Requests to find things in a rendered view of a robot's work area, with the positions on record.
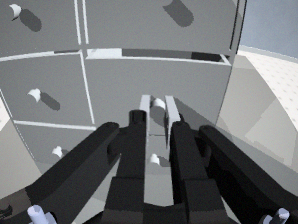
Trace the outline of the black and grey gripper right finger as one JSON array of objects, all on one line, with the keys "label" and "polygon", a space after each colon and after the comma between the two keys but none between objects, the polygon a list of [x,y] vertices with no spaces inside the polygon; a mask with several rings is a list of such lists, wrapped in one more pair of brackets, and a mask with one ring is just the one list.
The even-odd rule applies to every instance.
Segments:
[{"label": "black and grey gripper right finger", "polygon": [[183,121],[173,96],[165,96],[173,203],[185,203],[187,224],[233,224],[222,198],[241,224],[298,224],[296,195],[216,128],[194,130]]}]

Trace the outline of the white drawer front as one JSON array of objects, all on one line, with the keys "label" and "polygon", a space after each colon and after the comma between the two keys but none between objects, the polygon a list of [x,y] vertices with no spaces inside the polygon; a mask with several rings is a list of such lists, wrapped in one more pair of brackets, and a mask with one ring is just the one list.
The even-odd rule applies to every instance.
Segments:
[{"label": "white drawer front", "polygon": [[15,124],[34,159],[52,164],[96,130],[96,127],[26,121],[16,121]]},{"label": "white drawer front", "polygon": [[88,43],[170,44],[229,50],[237,1],[85,0]]},{"label": "white drawer front", "polygon": [[0,58],[0,89],[13,118],[94,122],[82,50]]},{"label": "white drawer front", "polygon": [[191,129],[214,127],[232,66],[224,55],[176,50],[93,49],[85,60],[97,128],[127,127],[129,112],[150,95],[152,135],[165,135],[165,96]]},{"label": "white drawer front", "polygon": [[[148,150],[146,151],[145,157],[145,173],[171,174],[169,153],[170,151],[167,151],[166,147],[165,135],[148,134]],[[111,171],[117,171],[118,164],[119,160],[116,162]]]},{"label": "white drawer front", "polygon": [[0,54],[80,43],[77,0],[0,0]]}]

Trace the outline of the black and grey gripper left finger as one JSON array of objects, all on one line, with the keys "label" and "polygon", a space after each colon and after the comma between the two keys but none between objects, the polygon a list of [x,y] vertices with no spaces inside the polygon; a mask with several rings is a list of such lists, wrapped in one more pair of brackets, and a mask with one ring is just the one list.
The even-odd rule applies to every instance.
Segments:
[{"label": "black and grey gripper left finger", "polygon": [[119,158],[99,224],[143,224],[149,107],[142,95],[127,127],[102,124],[33,184],[0,199],[0,224],[72,224]]}]

